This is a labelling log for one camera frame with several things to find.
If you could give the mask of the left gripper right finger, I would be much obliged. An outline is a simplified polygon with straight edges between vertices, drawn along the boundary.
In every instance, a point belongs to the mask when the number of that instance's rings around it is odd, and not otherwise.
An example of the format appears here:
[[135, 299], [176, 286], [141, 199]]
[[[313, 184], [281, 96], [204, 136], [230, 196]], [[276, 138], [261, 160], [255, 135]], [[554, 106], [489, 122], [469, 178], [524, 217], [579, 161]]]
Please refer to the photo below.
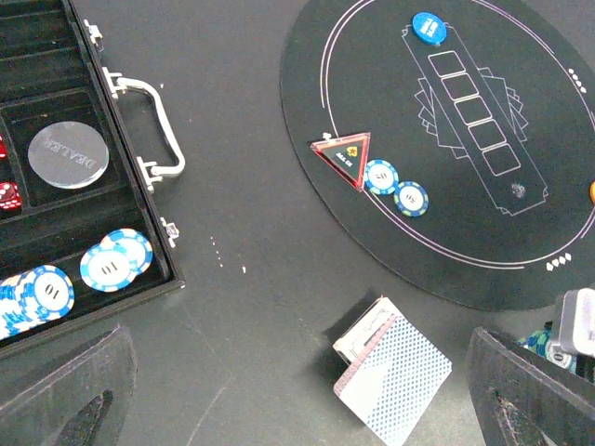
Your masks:
[[511, 337], [475, 328], [466, 375], [487, 445], [594, 443], [594, 385]]

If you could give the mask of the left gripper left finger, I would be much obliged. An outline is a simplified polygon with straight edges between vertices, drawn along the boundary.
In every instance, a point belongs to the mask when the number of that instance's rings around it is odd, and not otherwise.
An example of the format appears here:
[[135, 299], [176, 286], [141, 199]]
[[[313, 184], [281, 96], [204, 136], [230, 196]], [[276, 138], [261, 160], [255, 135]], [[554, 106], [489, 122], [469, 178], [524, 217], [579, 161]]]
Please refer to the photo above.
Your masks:
[[3, 445], [115, 445], [138, 361], [121, 325], [1, 387]]

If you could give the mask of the orange round blind button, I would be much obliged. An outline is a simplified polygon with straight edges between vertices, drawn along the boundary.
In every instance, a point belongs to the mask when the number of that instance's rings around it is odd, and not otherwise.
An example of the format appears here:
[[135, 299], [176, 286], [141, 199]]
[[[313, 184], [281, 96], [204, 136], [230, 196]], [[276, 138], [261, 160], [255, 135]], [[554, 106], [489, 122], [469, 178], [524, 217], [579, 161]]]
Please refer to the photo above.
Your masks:
[[595, 204], [595, 181], [593, 181], [589, 186], [589, 197], [593, 204]]

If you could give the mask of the teal poker chip stack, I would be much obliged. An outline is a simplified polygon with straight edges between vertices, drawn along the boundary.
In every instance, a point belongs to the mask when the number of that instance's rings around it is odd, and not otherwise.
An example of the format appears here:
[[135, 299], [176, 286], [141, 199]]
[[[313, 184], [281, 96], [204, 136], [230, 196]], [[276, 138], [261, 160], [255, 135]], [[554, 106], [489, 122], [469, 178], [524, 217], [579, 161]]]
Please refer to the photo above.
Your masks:
[[529, 336], [519, 339], [517, 344], [574, 374], [576, 356], [556, 350], [552, 345], [550, 334], [549, 329], [536, 330]]

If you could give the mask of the blue round blind button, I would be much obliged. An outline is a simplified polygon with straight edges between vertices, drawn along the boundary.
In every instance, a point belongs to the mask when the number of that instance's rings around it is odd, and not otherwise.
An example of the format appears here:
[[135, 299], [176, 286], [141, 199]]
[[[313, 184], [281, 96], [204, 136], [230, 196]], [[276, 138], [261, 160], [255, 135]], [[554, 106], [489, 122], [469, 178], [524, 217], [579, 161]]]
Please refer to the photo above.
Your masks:
[[416, 37], [428, 45], [439, 46], [447, 37], [444, 21], [428, 11], [416, 13], [411, 25]]

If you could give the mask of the red triangular all-in button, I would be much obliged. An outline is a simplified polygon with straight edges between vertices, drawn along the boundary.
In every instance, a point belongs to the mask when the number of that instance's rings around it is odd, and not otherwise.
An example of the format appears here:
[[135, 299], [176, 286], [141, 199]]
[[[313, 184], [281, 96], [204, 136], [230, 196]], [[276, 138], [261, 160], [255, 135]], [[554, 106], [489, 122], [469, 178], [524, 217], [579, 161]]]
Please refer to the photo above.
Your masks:
[[310, 148], [355, 190], [362, 192], [370, 140], [370, 132], [337, 138], [332, 138], [329, 133], [324, 133], [324, 138], [312, 142]]

